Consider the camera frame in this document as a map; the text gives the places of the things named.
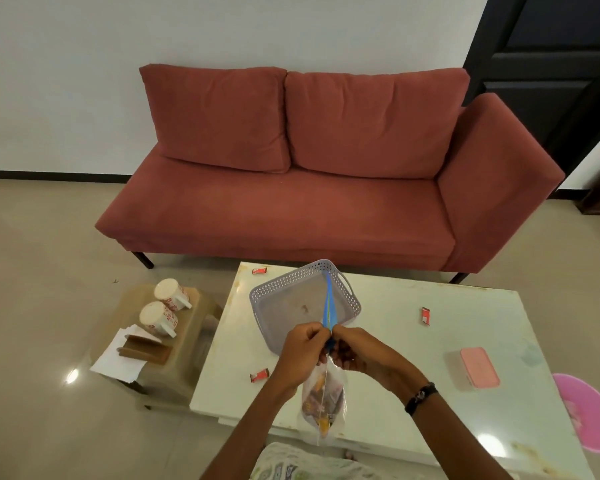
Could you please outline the person's right hand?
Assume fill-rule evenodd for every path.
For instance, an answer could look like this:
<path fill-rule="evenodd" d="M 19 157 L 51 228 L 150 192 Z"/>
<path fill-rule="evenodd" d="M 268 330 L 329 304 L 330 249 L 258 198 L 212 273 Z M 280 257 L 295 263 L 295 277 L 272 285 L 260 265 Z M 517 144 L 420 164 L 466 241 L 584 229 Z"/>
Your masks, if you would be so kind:
<path fill-rule="evenodd" d="M 366 330 L 364 357 L 364 374 L 376 380 L 385 389 L 396 395 L 399 392 L 415 391 L 409 384 L 407 359 Z"/>

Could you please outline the person's left hand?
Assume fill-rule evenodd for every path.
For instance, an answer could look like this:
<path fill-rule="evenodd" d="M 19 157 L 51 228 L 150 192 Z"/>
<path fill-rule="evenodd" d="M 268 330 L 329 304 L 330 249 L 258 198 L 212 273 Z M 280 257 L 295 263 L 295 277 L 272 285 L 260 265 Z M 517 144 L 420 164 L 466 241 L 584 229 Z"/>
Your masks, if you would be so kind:
<path fill-rule="evenodd" d="M 271 375 L 272 381 L 291 395 L 294 395 L 297 387 L 310 377 L 314 368 L 323 364 L 313 364 L 309 359 L 307 323 L 298 324 L 289 331 Z"/>

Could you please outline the clear blue-zip plastic bag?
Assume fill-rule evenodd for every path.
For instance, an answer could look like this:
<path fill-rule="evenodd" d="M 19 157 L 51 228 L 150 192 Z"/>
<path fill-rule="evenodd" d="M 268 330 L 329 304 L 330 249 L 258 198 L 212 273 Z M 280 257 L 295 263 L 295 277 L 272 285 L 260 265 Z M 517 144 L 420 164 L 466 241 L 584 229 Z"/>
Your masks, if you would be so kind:
<path fill-rule="evenodd" d="M 345 427 L 347 381 L 345 372 L 336 366 L 331 357 L 334 346 L 334 338 L 329 337 L 322 348 L 326 361 L 314 368 L 301 391 L 299 437 L 313 446 L 333 444 Z"/>

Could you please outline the person's left forearm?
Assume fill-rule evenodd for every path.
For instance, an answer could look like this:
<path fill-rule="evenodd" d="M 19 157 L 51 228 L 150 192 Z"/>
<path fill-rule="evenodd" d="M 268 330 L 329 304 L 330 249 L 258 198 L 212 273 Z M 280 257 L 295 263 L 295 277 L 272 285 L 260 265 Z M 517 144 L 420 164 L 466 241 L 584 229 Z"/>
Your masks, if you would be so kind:
<path fill-rule="evenodd" d="M 249 480 L 280 409 L 296 393 L 299 382 L 272 375 L 257 393 L 200 480 Z"/>

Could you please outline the grey perforated plastic basket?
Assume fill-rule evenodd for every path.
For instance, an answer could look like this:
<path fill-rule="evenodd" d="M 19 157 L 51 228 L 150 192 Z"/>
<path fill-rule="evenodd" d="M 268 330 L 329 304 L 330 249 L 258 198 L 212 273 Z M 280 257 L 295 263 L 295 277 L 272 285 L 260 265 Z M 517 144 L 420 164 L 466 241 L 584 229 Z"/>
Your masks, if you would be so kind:
<path fill-rule="evenodd" d="M 328 259 L 294 269 L 252 289 L 249 300 L 268 349 L 282 351 L 296 325 L 320 322 L 332 329 L 361 313 L 361 304 L 348 279 Z"/>

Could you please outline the snack packets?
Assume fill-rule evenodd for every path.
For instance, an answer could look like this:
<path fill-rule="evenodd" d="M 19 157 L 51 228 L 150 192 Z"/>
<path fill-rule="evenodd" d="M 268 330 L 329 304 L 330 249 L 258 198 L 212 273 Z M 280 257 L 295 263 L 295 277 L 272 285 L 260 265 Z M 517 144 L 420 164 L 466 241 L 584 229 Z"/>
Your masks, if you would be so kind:
<path fill-rule="evenodd" d="M 301 419 L 312 442 L 332 439 L 344 425 L 344 377 L 330 363 L 317 366 L 301 391 Z"/>

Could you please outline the white coffee table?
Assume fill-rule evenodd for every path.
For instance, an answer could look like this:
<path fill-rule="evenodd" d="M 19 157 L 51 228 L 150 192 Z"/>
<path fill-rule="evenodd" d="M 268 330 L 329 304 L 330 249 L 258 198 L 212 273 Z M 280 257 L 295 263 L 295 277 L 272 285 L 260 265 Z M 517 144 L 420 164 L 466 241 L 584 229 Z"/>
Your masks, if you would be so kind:
<path fill-rule="evenodd" d="M 376 480 L 346 455 L 449 480 L 594 480 L 519 294 L 243 262 L 191 402 L 237 420 L 200 480 Z"/>

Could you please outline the patterned light garment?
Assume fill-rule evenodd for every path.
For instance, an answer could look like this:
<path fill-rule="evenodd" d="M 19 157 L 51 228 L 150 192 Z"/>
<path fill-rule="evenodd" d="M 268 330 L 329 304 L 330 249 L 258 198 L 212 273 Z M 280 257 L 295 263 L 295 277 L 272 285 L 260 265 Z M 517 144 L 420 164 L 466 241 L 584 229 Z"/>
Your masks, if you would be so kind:
<path fill-rule="evenodd" d="M 389 476 L 348 458 L 306 452 L 273 442 L 264 447 L 249 480 L 429 480 L 421 475 Z"/>

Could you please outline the pink-lidded plastic box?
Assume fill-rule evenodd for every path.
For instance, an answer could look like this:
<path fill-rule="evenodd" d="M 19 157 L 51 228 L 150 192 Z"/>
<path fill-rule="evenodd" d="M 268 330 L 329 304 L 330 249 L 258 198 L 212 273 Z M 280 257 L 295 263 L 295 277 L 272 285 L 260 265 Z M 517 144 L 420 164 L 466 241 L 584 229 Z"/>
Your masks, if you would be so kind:
<path fill-rule="evenodd" d="M 464 347 L 443 354 L 456 389 L 462 392 L 497 388 L 501 380 L 483 347 Z"/>

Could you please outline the beige plastic stool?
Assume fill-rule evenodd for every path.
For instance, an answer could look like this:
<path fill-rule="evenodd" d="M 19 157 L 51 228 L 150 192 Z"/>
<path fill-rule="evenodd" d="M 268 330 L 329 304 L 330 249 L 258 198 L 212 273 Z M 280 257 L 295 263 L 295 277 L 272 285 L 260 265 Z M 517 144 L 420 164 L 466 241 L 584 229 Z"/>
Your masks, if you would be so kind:
<path fill-rule="evenodd" d="M 119 330 L 139 324 L 142 307 L 154 300 L 153 289 L 153 285 L 142 284 L 126 291 L 111 316 L 99 323 L 89 348 L 92 365 Z M 162 339 L 165 345 L 172 347 L 166 363 L 145 364 L 138 379 L 131 383 L 108 378 L 126 389 L 136 404 L 147 410 L 189 411 L 203 363 L 223 313 L 223 308 L 207 293 L 192 287 L 186 287 L 185 291 L 192 298 L 193 308 L 176 312 L 176 338 Z"/>

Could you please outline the brown cardboard piece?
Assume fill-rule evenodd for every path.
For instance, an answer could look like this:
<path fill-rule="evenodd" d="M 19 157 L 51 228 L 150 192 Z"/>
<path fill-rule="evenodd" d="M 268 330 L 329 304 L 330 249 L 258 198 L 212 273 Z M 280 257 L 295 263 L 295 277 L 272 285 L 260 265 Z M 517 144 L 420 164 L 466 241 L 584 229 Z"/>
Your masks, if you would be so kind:
<path fill-rule="evenodd" d="M 172 353 L 173 347 L 165 345 L 158 340 L 139 335 L 125 335 L 124 345 L 117 347 L 119 356 L 165 365 Z"/>

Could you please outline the white paper sheets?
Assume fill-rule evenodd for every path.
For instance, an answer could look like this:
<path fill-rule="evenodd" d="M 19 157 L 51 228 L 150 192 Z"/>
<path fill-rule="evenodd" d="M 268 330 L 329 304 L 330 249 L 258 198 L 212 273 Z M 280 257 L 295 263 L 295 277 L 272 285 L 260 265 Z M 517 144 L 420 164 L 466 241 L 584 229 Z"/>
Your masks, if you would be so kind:
<path fill-rule="evenodd" d="M 160 338 L 153 336 L 136 324 L 119 329 L 113 339 L 105 340 L 107 347 L 104 352 L 96 354 L 96 361 L 90 370 L 108 378 L 120 380 L 126 384 L 130 384 L 138 379 L 147 361 L 126 358 L 119 355 L 118 348 L 125 345 L 127 335 L 136 335 L 158 343 L 162 342 Z"/>

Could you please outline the large red back cushion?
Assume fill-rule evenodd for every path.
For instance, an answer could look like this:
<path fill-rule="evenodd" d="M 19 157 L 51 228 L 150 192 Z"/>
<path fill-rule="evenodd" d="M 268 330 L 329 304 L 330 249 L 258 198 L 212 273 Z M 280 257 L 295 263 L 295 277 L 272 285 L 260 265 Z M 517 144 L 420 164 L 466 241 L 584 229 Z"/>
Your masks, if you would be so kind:
<path fill-rule="evenodd" d="M 348 177 L 432 179 L 444 163 L 469 82 L 462 68 L 288 72 L 293 164 Z"/>

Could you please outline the small red back cushion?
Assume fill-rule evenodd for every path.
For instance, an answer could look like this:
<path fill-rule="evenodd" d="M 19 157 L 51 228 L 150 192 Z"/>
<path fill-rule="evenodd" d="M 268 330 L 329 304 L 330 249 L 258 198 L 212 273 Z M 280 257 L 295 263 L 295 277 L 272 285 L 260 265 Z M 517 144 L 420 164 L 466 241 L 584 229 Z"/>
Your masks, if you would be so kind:
<path fill-rule="evenodd" d="M 139 72 L 163 156 L 245 171 L 288 171 L 285 69 L 148 64 Z"/>

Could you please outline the pink plastic bin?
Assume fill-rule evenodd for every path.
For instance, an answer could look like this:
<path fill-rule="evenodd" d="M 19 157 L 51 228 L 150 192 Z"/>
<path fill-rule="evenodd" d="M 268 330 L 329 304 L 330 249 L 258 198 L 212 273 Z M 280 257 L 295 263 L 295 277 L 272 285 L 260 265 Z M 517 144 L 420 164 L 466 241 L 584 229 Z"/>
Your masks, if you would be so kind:
<path fill-rule="evenodd" d="M 569 374 L 554 373 L 553 380 L 581 446 L 600 454 L 600 392 Z"/>

